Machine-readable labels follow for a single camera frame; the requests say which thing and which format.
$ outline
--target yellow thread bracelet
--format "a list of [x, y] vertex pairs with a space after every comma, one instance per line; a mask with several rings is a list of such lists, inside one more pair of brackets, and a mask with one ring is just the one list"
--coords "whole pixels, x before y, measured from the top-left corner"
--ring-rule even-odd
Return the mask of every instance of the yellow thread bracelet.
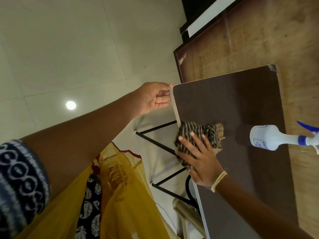
[[217, 180], [216, 180], [215, 183], [212, 185], [211, 191], [213, 191], [213, 192], [215, 193], [216, 186], [217, 186], [218, 183], [223, 179], [223, 177], [225, 177], [226, 174], [227, 174], [226, 171], [224, 171], [224, 172], [222, 172], [222, 173], [218, 176]]

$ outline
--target hand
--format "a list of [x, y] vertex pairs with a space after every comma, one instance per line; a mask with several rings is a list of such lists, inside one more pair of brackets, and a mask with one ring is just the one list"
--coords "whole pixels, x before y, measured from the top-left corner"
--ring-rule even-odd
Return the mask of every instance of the hand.
[[138, 98], [138, 115], [169, 105], [169, 89], [173, 84], [146, 82], [132, 93]]
[[176, 154], [192, 165], [196, 170], [188, 169], [193, 181], [198, 185], [202, 185], [210, 189], [218, 176], [224, 170], [218, 162], [209, 140], [202, 135], [205, 143], [204, 145], [194, 132], [190, 132], [190, 136], [195, 141], [200, 151], [185, 138], [179, 136], [178, 139], [197, 159], [180, 151], [177, 151]]

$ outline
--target blue patterned sleeve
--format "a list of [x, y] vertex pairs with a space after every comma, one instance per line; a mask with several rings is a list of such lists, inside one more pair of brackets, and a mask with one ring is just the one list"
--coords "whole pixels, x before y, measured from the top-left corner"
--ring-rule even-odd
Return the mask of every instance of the blue patterned sleeve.
[[0, 145], [0, 238], [13, 238], [30, 224], [50, 192], [42, 164], [21, 140]]

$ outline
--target white spray bottle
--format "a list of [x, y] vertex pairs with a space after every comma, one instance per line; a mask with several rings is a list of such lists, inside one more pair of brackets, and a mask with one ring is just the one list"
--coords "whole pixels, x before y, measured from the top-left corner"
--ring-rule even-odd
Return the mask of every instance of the white spray bottle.
[[313, 146], [319, 154], [319, 127], [310, 126], [297, 121], [299, 125], [308, 129], [314, 137], [287, 135], [280, 132], [275, 125], [254, 126], [250, 130], [250, 142], [253, 146], [268, 150], [276, 150], [281, 144], [296, 144], [301, 146]]

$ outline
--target wooden surface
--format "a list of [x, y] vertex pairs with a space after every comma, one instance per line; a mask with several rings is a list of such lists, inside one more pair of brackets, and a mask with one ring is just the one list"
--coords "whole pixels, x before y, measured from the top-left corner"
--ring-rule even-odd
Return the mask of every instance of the wooden surface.
[[[254, 125], [275, 124], [285, 132], [275, 66], [175, 85], [173, 99], [180, 121], [224, 125], [226, 138], [217, 154], [222, 167], [241, 187], [297, 226], [288, 145], [269, 151], [249, 141]], [[198, 192], [210, 238], [259, 238], [218, 193], [202, 186]]]
[[[183, 82], [275, 64], [288, 134], [319, 126], [319, 0], [244, 0], [177, 56]], [[298, 221], [319, 238], [319, 156], [289, 145]]]

